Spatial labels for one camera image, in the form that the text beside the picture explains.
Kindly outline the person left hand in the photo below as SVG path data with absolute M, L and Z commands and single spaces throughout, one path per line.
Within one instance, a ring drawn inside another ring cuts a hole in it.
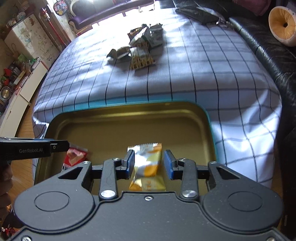
M 0 184 L 0 218 L 1 224 L 5 220 L 6 216 L 8 215 L 8 206 L 11 205 L 11 197 L 9 195 L 10 190 L 13 187 L 13 171 L 11 169 L 10 164 L 7 162 L 3 162 L 1 164 L 1 184 Z

